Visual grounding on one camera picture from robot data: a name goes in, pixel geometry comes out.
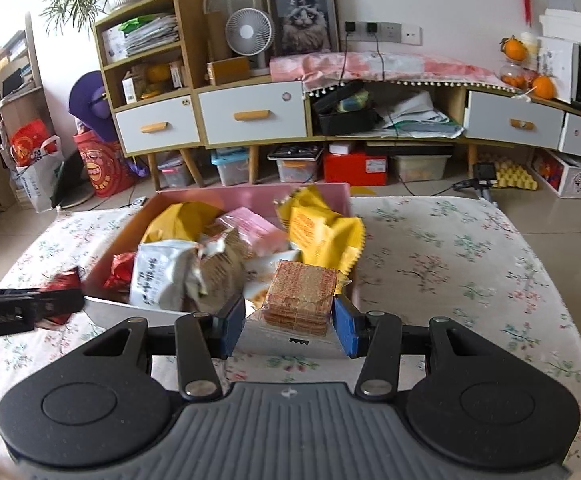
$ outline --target pink box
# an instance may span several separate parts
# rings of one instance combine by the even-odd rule
[[[84,311],[98,326],[111,328],[117,323],[133,316],[145,317],[150,326],[171,325],[174,320],[185,314],[168,310],[153,310],[121,303],[119,297],[103,288],[110,274],[110,264],[115,254],[129,253],[137,246],[148,225],[168,206],[181,202],[205,202],[225,212],[238,207],[247,207],[280,226],[275,213],[274,200],[281,200],[297,189],[297,184],[260,184],[259,186],[207,187],[195,189],[166,189],[158,191],[133,219],[122,229],[110,248],[104,253],[88,278],[84,281],[86,306]],[[317,184],[317,189],[328,206],[344,216],[350,213],[350,187],[348,184]],[[350,297],[354,303],[358,299],[354,271],[350,287]]]

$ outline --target wooden drawer handle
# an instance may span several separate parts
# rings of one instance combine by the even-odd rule
[[[233,115],[235,121],[258,121],[267,119],[270,116],[270,110],[253,110],[252,112],[237,112]]]
[[[147,124],[146,126],[142,126],[139,128],[143,134],[154,134],[155,132],[162,132],[163,130],[167,129],[168,123],[154,123],[154,124]]]
[[[518,128],[520,130],[534,130],[535,123],[531,123],[530,121],[520,121],[519,119],[511,119],[510,126],[513,128]]]

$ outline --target purple hat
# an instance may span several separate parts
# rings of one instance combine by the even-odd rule
[[[68,111],[105,142],[118,140],[101,72],[88,72],[77,80],[70,91]]]

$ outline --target framed picture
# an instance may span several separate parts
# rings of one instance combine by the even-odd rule
[[[339,52],[337,0],[262,0],[275,25],[274,56]]]

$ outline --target papers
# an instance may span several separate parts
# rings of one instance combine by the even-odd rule
[[[151,22],[126,35],[126,52],[132,56],[177,40],[179,40],[179,33],[174,15],[157,15],[157,18]]]
[[[454,139],[464,132],[464,127],[446,114],[435,109],[427,91],[384,110],[378,110],[382,123],[369,132],[341,137],[382,137],[386,139]]]

